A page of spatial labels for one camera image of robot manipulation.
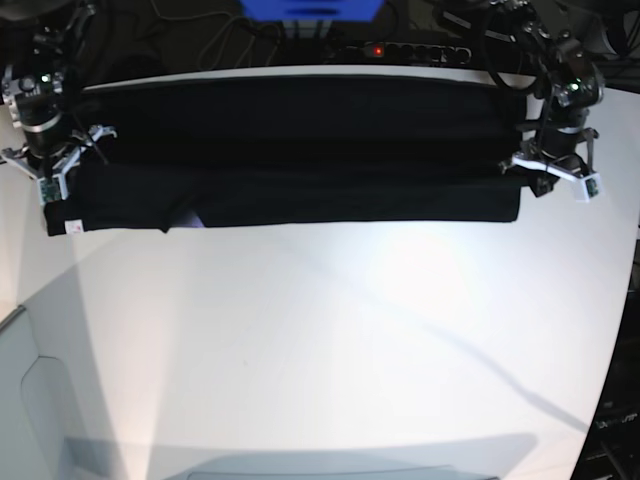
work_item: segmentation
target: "white tabletop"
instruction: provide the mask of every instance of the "white tabletop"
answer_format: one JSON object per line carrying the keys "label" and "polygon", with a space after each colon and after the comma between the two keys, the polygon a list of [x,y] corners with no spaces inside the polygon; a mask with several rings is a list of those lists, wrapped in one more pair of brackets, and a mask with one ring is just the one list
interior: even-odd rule
{"label": "white tabletop", "polygon": [[33,185],[2,167],[5,283],[41,355],[68,368],[84,421],[71,436],[113,475],[424,466],[568,480],[631,270],[639,112],[617,91],[592,109],[604,195],[523,190],[512,224],[47,238]]}

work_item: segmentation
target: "white tag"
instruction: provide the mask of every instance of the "white tag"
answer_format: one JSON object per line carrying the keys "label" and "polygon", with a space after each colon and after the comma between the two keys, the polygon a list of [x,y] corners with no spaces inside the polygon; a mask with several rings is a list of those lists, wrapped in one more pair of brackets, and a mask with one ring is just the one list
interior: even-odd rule
{"label": "white tag", "polygon": [[66,222],[64,222],[64,229],[66,230],[67,235],[84,233],[82,220],[67,220]]}

